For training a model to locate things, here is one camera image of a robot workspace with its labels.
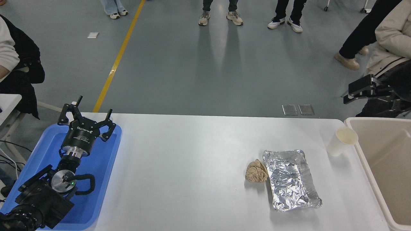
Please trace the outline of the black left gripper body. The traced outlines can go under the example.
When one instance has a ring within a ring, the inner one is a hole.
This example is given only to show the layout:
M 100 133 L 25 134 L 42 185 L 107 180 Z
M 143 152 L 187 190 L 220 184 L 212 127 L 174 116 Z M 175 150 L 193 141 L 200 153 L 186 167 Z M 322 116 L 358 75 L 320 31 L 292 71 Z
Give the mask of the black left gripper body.
M 100 129 L 96 124 L 97 122 L 91 119 L 85 119 L 83 122 L 73 120 L 69 125 L 61 149 L 68 152 L 69 148 L 77 147 L 82 149 L 83 153 L 91 153 L 94 142 L 100 135 Z

